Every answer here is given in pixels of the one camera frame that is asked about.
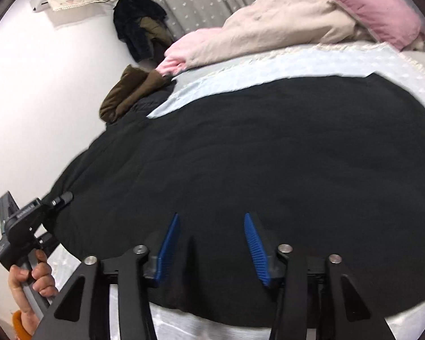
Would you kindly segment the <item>left hand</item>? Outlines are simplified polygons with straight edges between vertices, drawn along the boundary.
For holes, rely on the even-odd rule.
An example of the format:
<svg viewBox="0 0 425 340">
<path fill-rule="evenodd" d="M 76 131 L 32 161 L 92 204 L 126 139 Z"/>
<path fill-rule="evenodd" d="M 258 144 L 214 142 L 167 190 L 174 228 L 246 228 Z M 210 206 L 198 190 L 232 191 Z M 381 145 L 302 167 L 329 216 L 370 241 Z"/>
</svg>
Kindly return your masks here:
<svg viewBox="0 0 425 340">
<path fill-rule="evenodd" d="M 19 310 L 26 315 L 34 315 L 29 300 L 24 294 L 23 283 L 33 279 L 31 287 L 45 299 L 52 299 L 58 294 L 52 268 L 47 263 L 46 254 L 42 250 L 35 252 L 37 265 L 30 271 L 12 265 L 8 275 L 8 286 Z"/>
</svg>

